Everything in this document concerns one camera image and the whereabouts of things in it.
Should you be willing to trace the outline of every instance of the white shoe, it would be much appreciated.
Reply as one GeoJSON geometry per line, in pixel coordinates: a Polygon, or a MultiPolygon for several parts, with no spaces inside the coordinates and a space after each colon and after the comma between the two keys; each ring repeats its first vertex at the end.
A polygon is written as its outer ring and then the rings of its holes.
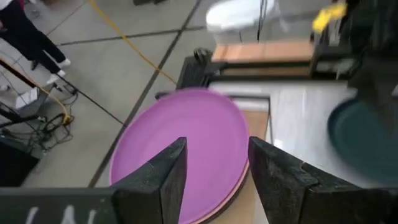
{"type": "Polygon", "coordinates": [[[10,89],[9,85],[2,85],[0,86],[0,93],[7,92],[10,89]]]}
{"type": "Polygon", "coordinates": [[[51,84],[57,80],[60,79],[59,76],[64,77],[66,75],[66,73],[63,70],[60,70],[59,72],[57,72],[57,74],[51,74],[50,79],[47,80],[47,84],[51,84]]]}
{"type": "Polygon", "coordinates": [[[61,62],[61,63],[58,64],[58,66],[59,66],[60,68],[67,67],[67,66],[69,66],[69,65],[70,65],[70,60],[67,59],[67,58],[66,58],[63,62],[61,62]]]}

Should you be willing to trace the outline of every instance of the concrete floor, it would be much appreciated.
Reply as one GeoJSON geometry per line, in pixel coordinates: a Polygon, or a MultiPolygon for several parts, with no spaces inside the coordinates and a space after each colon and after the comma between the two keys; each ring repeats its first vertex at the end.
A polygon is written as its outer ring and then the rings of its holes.
{"type": "MultiPolygon", "coordinates": [[[[135,6],[132,0],[97,2],[146,56],[162,65],[174,79],[179,76],[184,57],[191,55],[193,49],[213,49],[216,45],[204,25],[207,9],[217,0],[166,0],[156,6],[135,6]]],[[[279,21],[274,20],[266,35],[271,39],[307,38],[314,10],[330,0],[279,2],[290,29],[283,33],[278,29],[279,21]],[[304,18],[294,16],[308,13],[304,18]]],[[[40,2],[25,10],[34,24],[59,44],[72,61],[65,78],[122,123],[128,124],[154,104],[157,91],[173,90],[174,85],[166,78],[153,77],[154,69],[120,40],[85,0],[56,1],[51,6],[40,2]],[[32,13],[33,8],[40,12],[39,16],[32,13]]],[[[0,41],[0,56],[17,68],[17,63],[21,64],[28,75],[41,84],[50,76],[42,67],[31,71],[29,62],[4,41],[0,41]]],[[[29,89],[9,73],[4,75],[19,92],[29,89]]],[[[6,82],[0,77],[1,84],[6,82]]],[[[46,106],[46,113],[60,112],[56,105],[46,106]]],[[[109,165],[104,158],[123,125],[82,95],[73,106],[73,115],[73,140],[52,149],[27,178],[24,187],[109,185],[109,165]]]]}

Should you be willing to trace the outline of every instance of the white countertop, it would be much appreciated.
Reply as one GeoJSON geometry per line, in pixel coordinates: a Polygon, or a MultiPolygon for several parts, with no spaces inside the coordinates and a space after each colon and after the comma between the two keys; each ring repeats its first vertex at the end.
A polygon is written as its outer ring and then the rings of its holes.
{"type": "Polygon", "coordinates": [[[226,95],[270,96],[275,146],[359,187],[385,187],[341,160],[329,142],[330,113],[355,94],[345,82],[218,82],[209,88],[226,95]]]}

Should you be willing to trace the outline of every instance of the black metal frame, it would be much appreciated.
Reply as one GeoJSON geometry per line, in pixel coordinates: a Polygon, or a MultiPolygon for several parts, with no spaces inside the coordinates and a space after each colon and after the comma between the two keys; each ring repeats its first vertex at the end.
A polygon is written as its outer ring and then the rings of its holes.
{"type": "Polygon", "coordinates": [[[0,188],[0,223],[177,224],[186,176],[178,138],[109,188],[0,188]]]}
{"type": "MultiPolygon", "coordinates": [[[[3,66],[6,70],[10,71],[13,75],[15,75],[15,77],[17,77],[18,79],[20,79],[21,81],[23,81],[26,85],[30,86],[31,88],[35,88],[36,85],[31,82],[28,78],[26,78],[24,75],[22,75],[20,72],[18,72],[17,70],[15,70],[12,66],[10,66],[8,63],[6,63],[3,59],[0,58],[0,65],[3,66]]],[[[39,115],[28,115],[28,116],[20,116],[19,114],[11,111],[8,112],[2,108],[0,108],[0,115],[4,116],[5,118],[9,119],[10,122],[6,122],[3,124],[0,124],[0,129],[1,128],[5,128],[7,126],[10,125],[14,125],[14,124],[19,124],[19,123],[23,123],[26,121],[32,121],[32,120],[37,120],[40,118],[39,115]]]]}
{"type": "Polygon", "coordinates": [[[270,224],[398,222],[397,189],[362,189],[255,137],[249,163],[270,224]]]}
{"type": "MultiPolygon", "coordinates": [[[[344,46],[328,46],[322,42],[315,47],[315,51],[311,61],[296,62],[246,62],[246,63],[209,63],[206,66],[205,76],[201,86],[208,86],[213,81],[284,81],[284,80],[336,80],[335,72],[319,72],[316,71],[320,62],[335,62],[344,58],[354,58],[349,47],[344,46]],[[310,67],[309,74],[296,75],[222,75],[227,69],[245,69],[245,68],[289,68],[289,67],[310,67]]],[[[348,80],[347,73],[340,74],[339,80],[348,80]]]]}

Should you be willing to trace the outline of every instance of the black panel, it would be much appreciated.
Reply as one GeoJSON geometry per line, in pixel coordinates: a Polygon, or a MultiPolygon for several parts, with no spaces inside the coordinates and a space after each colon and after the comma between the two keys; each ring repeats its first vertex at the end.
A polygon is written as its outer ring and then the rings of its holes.
{"type": "Polygon", "coordinates": [[[270,224],[397,223],[396,190],[362,189],[255,137],[249,161],[270,224]]]}
{"type": "Polygon", "coordinates": [[[0,189],[0,223],[178,223],[186,148],[179,138],[111,188],[0,189]]]}
{"type": "Polygon", "coordinates": [[[39,160],[25,152],[25,145],[0,138],[0,187],[19,187],[39,160]]]}
{"type": "Polygon", "coordinates": [[[206,78],[205,70],[206,64],[198,62],[194,56],[186,57],[175,89],[202,87],[206,78]]]}

